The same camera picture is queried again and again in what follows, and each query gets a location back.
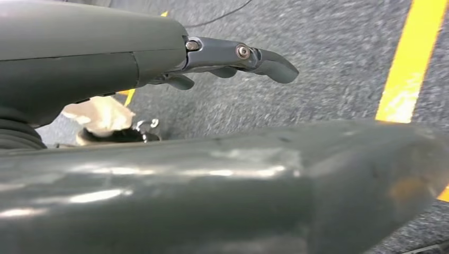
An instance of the yellow floor line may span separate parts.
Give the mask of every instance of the yellow floor line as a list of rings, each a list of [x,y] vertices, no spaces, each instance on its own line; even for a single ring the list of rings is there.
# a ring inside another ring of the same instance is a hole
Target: yellow floor line
[[[447,3],[448,0],[412,2],[379,103],[377,120],[411,121]],[[439,198],[449,202],[449,187]]]
[[[160,16],[166,17],[167,15],[168,15],[168,12],[164,12],[164,13],[162,13]],[[127,99],[126,99],[126,101],[125,101],[125,103],[124,103],[125,107],[127,107],[127,106],[131,103],[132,97],[134,96],[134,93],[135,93],[135,92],[136,92],[135,89],[131,89],[131,90],[128,90],[128,91],[119,92],[119,93],[121,93],[121,94],[127,95]]]

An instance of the prosthetic arm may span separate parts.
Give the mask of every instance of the prosthetic arm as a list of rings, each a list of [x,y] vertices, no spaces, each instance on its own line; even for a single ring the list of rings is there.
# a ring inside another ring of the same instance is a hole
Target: prosthetic arm
[[[178,22],[88,5],[2,1],[0,119],[32,127],[93,96],[169,83],[186,72],[231,77],[237,70],[289,83],[297,69],[241,42],[189,37]]]

